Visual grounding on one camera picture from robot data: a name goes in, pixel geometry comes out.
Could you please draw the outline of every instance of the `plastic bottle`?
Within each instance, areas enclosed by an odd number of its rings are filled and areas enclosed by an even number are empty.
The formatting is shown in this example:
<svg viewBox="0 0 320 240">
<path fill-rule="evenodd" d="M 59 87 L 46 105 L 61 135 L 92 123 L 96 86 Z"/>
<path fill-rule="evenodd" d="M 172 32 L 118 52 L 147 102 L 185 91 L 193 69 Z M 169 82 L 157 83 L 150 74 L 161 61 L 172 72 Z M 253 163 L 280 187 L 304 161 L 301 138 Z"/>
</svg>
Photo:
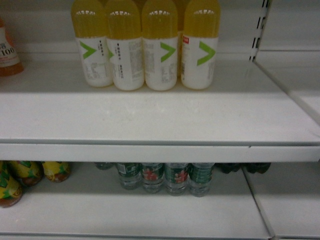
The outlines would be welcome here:
<svg viewBox="0 0 320 240">
<path fill-rule="evenodd" d="M 173 196 L 181 195 L 188 185 L 188 163 L 166 163 L 165 188 Z"/>
<path fill-rule="evenodd" d="M 178 62 L 177 75 L 181 76 L 182 37 L 184 33 L 185 11 L 190 0 L 173 0 L 178 13 Z"/>
<path fill-rule="evenodd" d="M 196 197 L 203 197 L 209 192 L 214 163 L 192 163 L 189 168 L 190 192 Z"/>
<path fill-rule="evenodd" d="M 142 10 L 145 82 L 157 91 L 177 82 L 178 13 L 172 0 L 147 0 Z"/>
<path fill-rule="evenodd" d="M 141 174 L 139 163 L 118 162 L 116 164 L 120 184 L 124 189 L 133 190 L 141 184 Z"/>
<path fill-rule="evenodd" d="M 107 17 L 99 0 L 75 0 L 71 18 L 83 73 L 92 87 L 113 83 L 107 46 Z"/>
<path fill-rule="evenodd" d="M 24 187 L 36 185 L 44 176 L 42 166 L 35 161 L 8 161 L 13 177 Z"/>
<path fill-rule="evenodd" d="M 43 161 L 44 175 L 54 183 L 65 181 L 71 174 L 70 165 L 65 161 Z"/>
<path fill-rule="evenodd" d="M 94 165 L 100 170 L 107 170 L 107 169 L 112 168 L 114 164 L 112 162 L 102 162 L 102 161 L 98 162 L 98 161 L 96 161 L 94 163 Z"/>
<path fill-rule="evenodd" d="M 218 0 L 191 0 L 184 13 L 181 81 L 191 89 L 210 86 L 214 77 L 220 6 Z"/>
<path fill-rule="evenodd" d="M 23 70 L 24 66 L 0 17 L 0 77 L 18 74 Z"/>
<path fill-rule="evenodd" d="M 136 90 L 145 81 L 138 7 L 132 0 L 108 0 L 105 11 L 114 85 L 120 90 Z"/>
<path fill-rule="evenodd" d="M 0 161 L 0 207 L 8 208 L 19 202 L 22 187 L 9 173 L 6 161 Z"/>
<path fill-rule="evenodd" d="M 141 163 L 142 187 L 151 194 L 159 192 L 164 182 L 163 163 Z"/>
</svg>

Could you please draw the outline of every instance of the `green label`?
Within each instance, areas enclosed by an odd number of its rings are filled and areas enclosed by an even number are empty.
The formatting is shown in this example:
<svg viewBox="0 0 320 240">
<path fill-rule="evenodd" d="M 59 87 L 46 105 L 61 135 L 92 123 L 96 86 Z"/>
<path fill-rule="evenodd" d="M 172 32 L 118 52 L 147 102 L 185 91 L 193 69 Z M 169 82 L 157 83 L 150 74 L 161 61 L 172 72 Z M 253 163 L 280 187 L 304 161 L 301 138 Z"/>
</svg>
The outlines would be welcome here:
<svg viewBox="0 0 320 240">
<path fill-rule="evenodd" d="M 198 184 L 206 184 L 210 182 L 212 176 L 212 168 L 199 168 L 191 165 L 189 169 L 190 179 Z"/>
<path fill-rule="evenodd" d="M 165 166 L 164 169 L 165 179 L 173 184 L 183 183 L 188 179 L 188 166 L 184 168 L 171 168 Z"/>
<path fill-rule="evenodd" d="M 164 175 L 165 165 L 159 163 L 156 166 L 148 166 L 141 164 L 141 174 L 145 180 L 155 181 L 160 179 Z"/>
<path fill-rule="evenodd" d="M 207 44 L 205 44 L 202 41 L 200 41 L 200 43 L 199 43 L 199 48 L 201 50 L 205 51 L 206 53 L 208 53 L 208 55 L 198 59 L 198 61 L 196 62 L 197 66 L 199 66 L 201 64 L 204 64 L 205 62 L 209 61 L 216 54 L 216 51 L 214 49 L 212 49 L 211 47 L 209 47 Z"/>
<path fill-rule="evenodd" d="M 160 46 L 161 46 L 162 49 L 168 51 L 167 54 L 165 54 L 165 55 L 163 55 L 163 56 L 161 57 L 161 62 L 164 62 L 165 60 L 167 60 L 168 58 L 170 58 L 171 55 L 174 54 L 175 51 L 176 51 L 176 49 L 175 49 L 174 47 L 169 46 L 168 44 L 165 44 L 165 43 L 163 43 L 163 42 L 160 43 Z"/>
<path fill-rule="evenodd" d="M 80 46 L 86 50 L 86 52 L 82 55 L 83 59 L 86 59 L 97 51 L 96 49 L 84 44 L 82 41 L 80 41 Z"/>
<path fill-rule="evenodd" d="M 129 178 L 139 174 L 140 165 L 139 163 L 132 163 L 132 162 L 118 163 L 117 169 L 120 176 Z"/>
</svg>

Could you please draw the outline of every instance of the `orange bottle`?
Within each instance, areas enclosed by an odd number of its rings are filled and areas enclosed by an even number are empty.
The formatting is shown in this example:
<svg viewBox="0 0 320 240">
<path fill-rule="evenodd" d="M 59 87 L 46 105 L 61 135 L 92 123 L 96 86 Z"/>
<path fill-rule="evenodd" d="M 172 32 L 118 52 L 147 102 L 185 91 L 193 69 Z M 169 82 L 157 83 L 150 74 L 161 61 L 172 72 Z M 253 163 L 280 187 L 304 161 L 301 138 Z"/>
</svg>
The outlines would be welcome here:
<svg viewBox="0 0 320 240">
<path fill-rule="evenodd" d="M 4 21 L 0 18 L 0 77 L 18 74 L 23 70 L 17 51 L 6 32 Z"/>
</svg>

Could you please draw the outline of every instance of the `water bottle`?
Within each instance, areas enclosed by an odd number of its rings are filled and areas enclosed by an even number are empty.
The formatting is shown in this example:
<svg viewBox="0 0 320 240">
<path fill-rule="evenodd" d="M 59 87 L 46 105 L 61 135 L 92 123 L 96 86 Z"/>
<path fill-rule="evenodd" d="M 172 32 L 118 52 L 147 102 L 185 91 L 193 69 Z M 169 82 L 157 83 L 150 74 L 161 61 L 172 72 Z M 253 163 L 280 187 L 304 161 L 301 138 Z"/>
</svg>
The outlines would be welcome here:
<svg viewBox="0 0 320 240">
<path fill-rule="evenodd" d="M 118 162 L 116 164 L 120 184 L 124 189 L 133 190 L 140 186 L 141 174 L 139 163 Z"/>
<path fill-rule="evenodd" d="M 146 192 L 155 194 L 161 190 L 164 170 L 163 163 L 141 163 L 142 187 Z"/>
<path fill-rule="evenodd" d="M 203 197 L 209 192 L 214 163 L 192 163 L 189 169 L 190 192 Z"/>
<path fill-rule="evenodd" d="M 100 170 L 107 170 L 112 168 L 114 164 L 112 162 L 96 161 L 94 162 L 94 165 Z"/>
<path fill-rule="evenodd" d="M 188 185 L 188 163 L 166 163 L 165 188 L 173 196 L 181 195 Z"/>
</svg>

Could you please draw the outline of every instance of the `clear plastic bottle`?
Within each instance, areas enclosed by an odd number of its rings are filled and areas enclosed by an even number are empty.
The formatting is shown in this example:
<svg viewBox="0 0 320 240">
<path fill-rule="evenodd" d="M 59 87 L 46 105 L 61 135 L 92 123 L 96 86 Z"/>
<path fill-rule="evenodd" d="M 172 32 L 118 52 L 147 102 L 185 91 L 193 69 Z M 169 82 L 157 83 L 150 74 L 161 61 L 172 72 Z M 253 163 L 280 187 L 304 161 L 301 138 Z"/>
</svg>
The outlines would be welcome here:
<svg viewBox="0 0 320 240">
<path fill-rule="evenodd" d="M 82 69 L 92 87 L 113 83 L 107 46 L 107 17 L 99 0 L 75 0 L 71 18 Z"/>
<path fill-rule="evenodd" d="M 142 10 L 145 82 L 156 91 L 177 82 L 178 13 L 172 0 L 147 0 Z"/>
<path fill-rule="evenodd" d="M 173 196 L 181 195 L 188 185 L 188 163 L 166 163 L 165 188 Z"/>
<path fill-rule="evenodd" d="M 184 13 L 181 81 L 191 89 L 210 86 L 214 78 L 220 24 L 218 0 L 191 0 Z"/>
<path fill-rule="evenodd" d="M 163 163 L 141 163 L 142 187 L 151 194 L 159 192 L 164 182 Z"/>
<path fill-rule="evenodd" d="M 189 187 L 192 195 L 203 197 L 209 192 L 214 163 L 192 163 L 189 169 Z"/>
<path fill-rule="evenodd" d="M 4 21 L 0 17 L 0 77 L 21 73 L 24 66 L 20 62 L 14 44 L 8 35 Z"/>
<path fill-rule="evenodd" d="M 112 162 L 96 161 L 94 165 L 100 170 L 107 170 L 112 168 L 114 164 Z"/>
<path fill-rule="evenodd" d="M 139 163 L 118 162 L 116 168 L 119 174 L 120 184 L 124 189 L 133 190 L 141 184 Z"/>
<path fill-rule="evenodd" d="M 141 21 L 132 0 L 108 0 L 107 44 L 114 85 L 124 91 L 144 84 Z"/>
</svg>

